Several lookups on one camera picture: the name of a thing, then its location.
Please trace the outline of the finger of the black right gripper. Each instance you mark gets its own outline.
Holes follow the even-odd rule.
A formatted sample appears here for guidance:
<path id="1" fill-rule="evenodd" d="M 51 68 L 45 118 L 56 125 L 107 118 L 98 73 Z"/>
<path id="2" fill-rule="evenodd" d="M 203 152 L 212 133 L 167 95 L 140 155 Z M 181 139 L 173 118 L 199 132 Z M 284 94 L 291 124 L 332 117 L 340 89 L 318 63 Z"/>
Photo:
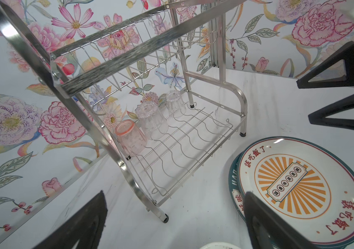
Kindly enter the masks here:
<path id="1" fill-rule="evenodd" d="M 299 89 L 354 87 L 354 41 L 344 44 L 296 83 Z"/>
<path id="2" fill-rule="evenodd" d="M 308 115 L 313 125 L 354 130 L 354 94 Z"/>

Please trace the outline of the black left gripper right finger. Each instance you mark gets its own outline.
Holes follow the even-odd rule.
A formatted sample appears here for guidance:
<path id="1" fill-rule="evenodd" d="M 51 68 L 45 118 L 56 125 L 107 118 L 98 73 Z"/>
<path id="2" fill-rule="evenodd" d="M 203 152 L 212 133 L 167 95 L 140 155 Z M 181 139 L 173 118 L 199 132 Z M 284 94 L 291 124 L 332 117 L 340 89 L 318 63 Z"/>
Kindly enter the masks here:
<path id="1" fill-rule="evenodd" d="M 245 194 L 244 215 L 254 249 L 316 248 L 252 192 Z"/>

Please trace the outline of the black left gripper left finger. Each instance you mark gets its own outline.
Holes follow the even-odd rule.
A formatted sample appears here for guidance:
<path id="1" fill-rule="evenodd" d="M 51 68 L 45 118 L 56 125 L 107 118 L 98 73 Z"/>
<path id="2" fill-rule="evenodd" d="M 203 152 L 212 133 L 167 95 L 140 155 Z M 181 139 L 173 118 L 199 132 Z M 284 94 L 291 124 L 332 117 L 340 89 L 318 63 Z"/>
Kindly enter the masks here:
<path id="1" fill-rule="evenodd" d="M 36 249 L 96 249 L 107 215 L 103 191 L 96 194 Z"/>

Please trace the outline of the orange bowl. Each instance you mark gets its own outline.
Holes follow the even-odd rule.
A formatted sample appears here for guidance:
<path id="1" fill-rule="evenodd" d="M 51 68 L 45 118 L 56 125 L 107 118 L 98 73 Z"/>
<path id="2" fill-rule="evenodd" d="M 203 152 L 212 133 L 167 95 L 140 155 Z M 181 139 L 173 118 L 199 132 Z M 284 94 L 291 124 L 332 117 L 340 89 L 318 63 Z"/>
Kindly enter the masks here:
<path id="1" fill-rule="evenodd" d="M 241 248 L 227 242 L 212 242 L 202 246 L 200 249 L 241 249 Z"/>

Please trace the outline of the dark rimmed white plate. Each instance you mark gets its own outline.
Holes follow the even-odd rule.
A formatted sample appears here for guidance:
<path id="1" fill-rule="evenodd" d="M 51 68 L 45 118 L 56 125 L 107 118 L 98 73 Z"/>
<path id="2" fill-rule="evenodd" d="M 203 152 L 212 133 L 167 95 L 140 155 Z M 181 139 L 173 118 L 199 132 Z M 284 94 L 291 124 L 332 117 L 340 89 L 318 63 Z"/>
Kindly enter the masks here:
<path id="1" fill-rule="evenodd" d="M 238 166 L 241 158 L 241 153 L 233 160 L 228 173 L 228 188 L 229 194 L 232 199 L 233 205 L 243 221 L 245 220 L 244 215 L 244 202 L 243 195 L 241 194 L 238 186 Z"/>

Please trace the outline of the orange patterned plate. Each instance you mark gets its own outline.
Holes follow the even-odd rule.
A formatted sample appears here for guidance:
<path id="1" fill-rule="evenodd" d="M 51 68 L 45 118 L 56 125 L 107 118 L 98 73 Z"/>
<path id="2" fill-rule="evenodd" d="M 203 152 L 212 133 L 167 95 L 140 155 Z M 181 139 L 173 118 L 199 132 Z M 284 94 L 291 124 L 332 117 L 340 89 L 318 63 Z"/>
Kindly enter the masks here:
<path id="1" fill-rule="evenodd" d="M 249 145 L 232 169 L 238 211 L 251 192 L 321 249 L 354 243 L 354 172 L 325 148 L 299 138 Z"/>

